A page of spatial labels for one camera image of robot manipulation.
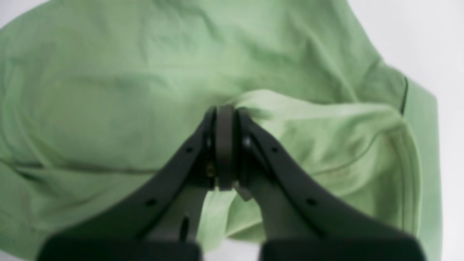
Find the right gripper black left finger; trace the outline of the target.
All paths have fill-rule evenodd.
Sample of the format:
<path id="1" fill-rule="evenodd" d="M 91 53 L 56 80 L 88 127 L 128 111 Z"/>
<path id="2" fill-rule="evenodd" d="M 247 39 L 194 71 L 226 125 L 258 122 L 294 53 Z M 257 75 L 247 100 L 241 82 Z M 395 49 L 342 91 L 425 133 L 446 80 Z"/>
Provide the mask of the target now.
<path id="1" fill-rule="evenodd" d="M 40 261 L 200 261 L 204 199 L 235 183 L 234 108 L 213 107 L 139 190 L 47 241 Z"/>

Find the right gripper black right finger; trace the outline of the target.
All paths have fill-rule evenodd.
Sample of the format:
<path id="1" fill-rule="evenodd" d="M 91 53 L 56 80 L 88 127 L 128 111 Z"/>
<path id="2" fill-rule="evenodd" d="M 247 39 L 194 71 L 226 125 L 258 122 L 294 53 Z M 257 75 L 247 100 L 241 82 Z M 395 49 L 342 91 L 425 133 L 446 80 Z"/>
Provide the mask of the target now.
<path id="1" fill-rule="evenodd" d="M 245 109 L 236 111 L 237 185 L 259 204 L 261 261 L 425 261 L 413 237 L 318 185 Z"/>

